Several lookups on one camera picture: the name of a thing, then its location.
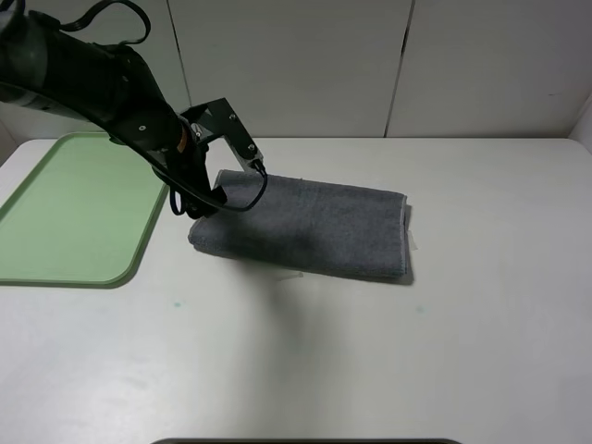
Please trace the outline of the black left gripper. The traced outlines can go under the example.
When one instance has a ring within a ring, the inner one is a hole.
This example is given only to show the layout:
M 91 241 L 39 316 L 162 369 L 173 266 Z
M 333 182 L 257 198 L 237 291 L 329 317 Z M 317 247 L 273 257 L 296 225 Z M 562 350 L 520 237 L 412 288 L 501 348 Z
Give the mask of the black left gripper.
M 181 117 L 149 115 L 147 126 L 159 149 L 152 154 L 163 171 L 154 173 L 169 187 L 169 205 L 174 215 L 191 219 L 208 217 L 222 209 L 228 198 L 219 186 L 210 185 L 202 154 L 193 143 Z

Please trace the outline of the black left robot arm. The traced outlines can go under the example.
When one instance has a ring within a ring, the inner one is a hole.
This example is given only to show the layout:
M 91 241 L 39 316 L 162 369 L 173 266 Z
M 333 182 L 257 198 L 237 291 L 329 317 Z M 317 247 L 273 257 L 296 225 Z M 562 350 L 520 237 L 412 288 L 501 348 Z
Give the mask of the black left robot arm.
M 210 187 L 205 150 L 189 121 L 167 102 L 133 50 L 144 39 L 99 44 L 72 35 L 111 5 L 99 1 L 62 23 L 22 1 L 2 2 L 1 100 L 93 123 L 151 165 L 171 190 L 174 214 L 210 216 L 223 208 L 226 194 Z

